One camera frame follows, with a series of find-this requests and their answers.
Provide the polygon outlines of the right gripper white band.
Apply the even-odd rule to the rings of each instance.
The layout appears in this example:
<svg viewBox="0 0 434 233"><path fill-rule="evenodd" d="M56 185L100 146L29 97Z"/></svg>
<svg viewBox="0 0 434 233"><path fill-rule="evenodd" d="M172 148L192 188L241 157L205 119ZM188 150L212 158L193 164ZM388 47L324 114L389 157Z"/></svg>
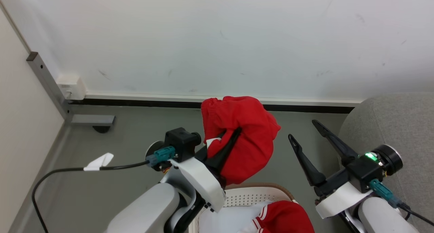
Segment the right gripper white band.
<svg viewBox="0 0 434 233"><path fill-rule="evenodd" d="M333 146L341 159L341 164L349 164L358 158L358 154L344 143L339 137L333 134L318 120L312 120L312 124ZM372 193L369 186L360 190L357 186L360 182L354 179L347 169L342 169L329 178L319 172L310 162L302 151L301 145L292 134L288 135L288 140L298 159L306 179L310 186L314 187L316 195L316 211L321 218L329 218L349 209L356 205L362 199Z"/></svg>

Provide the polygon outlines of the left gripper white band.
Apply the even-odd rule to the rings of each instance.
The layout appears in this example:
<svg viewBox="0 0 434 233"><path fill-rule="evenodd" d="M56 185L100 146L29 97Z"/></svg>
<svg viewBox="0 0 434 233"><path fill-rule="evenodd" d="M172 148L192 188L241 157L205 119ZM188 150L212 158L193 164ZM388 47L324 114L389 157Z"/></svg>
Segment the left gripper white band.
<svg viewBox="0 0 434 233"><path fill-rule="evenodd" d="M223 148L212 156L208 154L210 146L207 147L206 166L194 156L188 156L188 159L181 161L183 151L175 149L175 157L169 160L172 164L169 169L169 184L190 198L189 205L183 210L184 212L201 209L201 206L195 205L196 200L204 202L216 213L223 208L226 195L214 174L221 174L241 131L241 127L235 129ZM222 131L216 139L222 140L226 132Z"/></svg>

